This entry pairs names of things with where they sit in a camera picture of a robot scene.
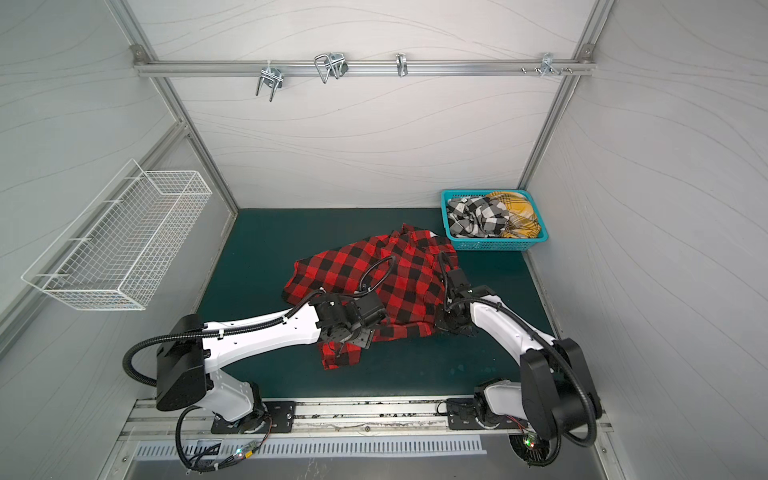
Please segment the red black plaid shirt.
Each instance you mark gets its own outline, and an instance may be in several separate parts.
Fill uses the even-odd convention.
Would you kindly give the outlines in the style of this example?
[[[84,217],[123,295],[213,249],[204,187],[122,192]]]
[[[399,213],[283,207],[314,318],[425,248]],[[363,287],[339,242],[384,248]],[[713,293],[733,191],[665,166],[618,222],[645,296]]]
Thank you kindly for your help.
[[[371,286],[387,311],[373,335],[375,342],[428,337],[437,332],[443,312],[442,273],[458,267],[457,252],[447,238],[405,224],[389,235],[296,261],[283,299],[295,305],[319,288],[352,294]]]

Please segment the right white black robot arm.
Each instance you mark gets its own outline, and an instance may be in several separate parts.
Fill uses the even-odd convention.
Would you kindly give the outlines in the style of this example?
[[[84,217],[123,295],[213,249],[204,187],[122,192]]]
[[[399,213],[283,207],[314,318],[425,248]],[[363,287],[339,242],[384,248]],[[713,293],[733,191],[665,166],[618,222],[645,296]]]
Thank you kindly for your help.
[[[463,270],[438,256],[444,303],[439,329],[490,335],[518,364],[519,380],[497,380],[478,392],[480,411],[524,419],[539,438],[591,447],[602,416],[600,397],[581,346],[546,334],[509,308],[487,286],[472,286]]]

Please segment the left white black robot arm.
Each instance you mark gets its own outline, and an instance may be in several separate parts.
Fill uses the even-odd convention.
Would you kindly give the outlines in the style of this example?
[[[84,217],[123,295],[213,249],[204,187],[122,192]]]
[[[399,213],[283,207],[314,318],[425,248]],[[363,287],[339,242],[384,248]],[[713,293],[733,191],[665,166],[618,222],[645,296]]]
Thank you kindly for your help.
[[[261,419],[267,408],[258,386],[235,379],[225,367],[296,345],[369,347],[387,317],[377,289],[361,284],[351,294],[338,294],[319,288],[288,310],[236,321],[205,323],[190,314],[171,333],[130,347],[122,368],[154,388],[159,411],[206,409],[230,424]]]

